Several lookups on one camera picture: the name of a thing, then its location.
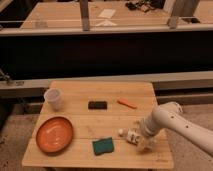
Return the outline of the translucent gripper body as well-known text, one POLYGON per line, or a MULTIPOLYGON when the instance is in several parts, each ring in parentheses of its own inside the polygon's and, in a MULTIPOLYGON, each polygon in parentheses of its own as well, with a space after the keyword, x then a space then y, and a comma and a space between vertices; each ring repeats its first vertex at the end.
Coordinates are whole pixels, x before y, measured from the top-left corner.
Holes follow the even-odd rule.
POLYGON ((152 151, 155 148, 155 143, 156 140, 154 138, 147 138, 144 136, 140 136, 136 150, 141 153, 152 151))

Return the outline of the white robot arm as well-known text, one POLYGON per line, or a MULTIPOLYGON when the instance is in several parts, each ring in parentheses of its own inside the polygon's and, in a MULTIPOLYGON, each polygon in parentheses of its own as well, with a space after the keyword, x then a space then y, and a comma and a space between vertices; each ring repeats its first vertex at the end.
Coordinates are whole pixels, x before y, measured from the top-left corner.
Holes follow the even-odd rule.
POLYGON ((144 138, 151 138, 166 128, 213 157, 213 131, 186 120, 181 116, 182 112, 182 107, 176 102, 156 105, 148 116, 140 120, 140 133, 144 138))

